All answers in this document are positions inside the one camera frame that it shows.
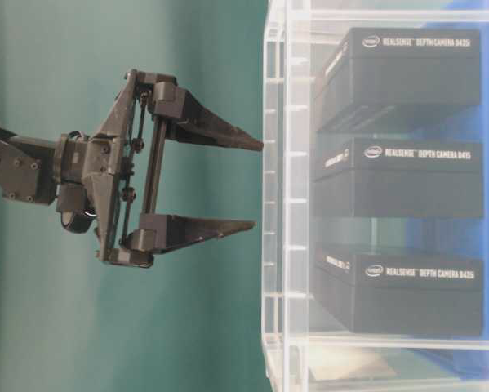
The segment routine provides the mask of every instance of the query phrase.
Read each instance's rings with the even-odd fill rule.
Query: gripper jaw
[[[153,254],[173,252],[213,238],[252,229],[251,221],[199,219],[156,214],[157,195],[166,140],[233,149],[261,151],[260,141],[204,108],[193,95],[177,86],[176,78],[132,69],[108,117],[87,140],[82,183],[97,220],[98,257],[105,263],[148,268]],[[132,130],[137,103],[139,133]],[[149,164],[139,227],[127,232],[135,190],[130,187],[133,157],[144,146],[144,113],[153,121]],[[63,151],[58,156],[65,156]],[[122,233],[115,239],[122,205]]]

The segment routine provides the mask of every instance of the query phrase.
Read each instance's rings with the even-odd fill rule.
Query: green backdrop
[[[175,74],[260,137],[265,0],[0,0],[0,123],[92,133],[129,68]],[[149,136],[151,128],[146,127]],[[136,185],[143,186],[146,156]],[[167,144],[158,210],[260,220],[260,155]],[[0,196],[0,392],[269,390],[260,228],[102,265],[55,207]]]

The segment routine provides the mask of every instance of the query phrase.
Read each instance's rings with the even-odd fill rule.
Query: green wall
[[[90,134],[137,68],[175,74],[260,137],[265,8],[0,0],[0,122],[51,140]],[[260,178],[257,153],[170,142],[158,210],[259,221]],[[63,231],[54,206],[0,198],[0,392],[269,390],[260,228],[159,257],[150,270],[102,265],[96,249],[93,234]]]

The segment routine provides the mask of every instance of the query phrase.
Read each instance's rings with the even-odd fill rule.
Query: black box
[[[315,165],[314,216],[483,216],[479,143],[353,138]]]
[[[320,131],[407,132],[480,103],[476,29],[353,28],[315,80]]]
[[[482,261],[318,243],[312,291],[351,332],[479,336]]]

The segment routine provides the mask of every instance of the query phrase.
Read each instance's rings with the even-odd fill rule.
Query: intel logo
[[[369,37],[364,38],[362,41],[362,45],[365,47],[378,47],[380,44],[380,37],[377,35],[370,35]]]
[[[377,278],[384,273],[384,267],[382,265],[371,265],[366,268],[366,275],[371,278]]]
[[[379,145],[372,145],[364,150],[364,155],[366,155],[367,158],[378,158],[383,152],[384,150]]]

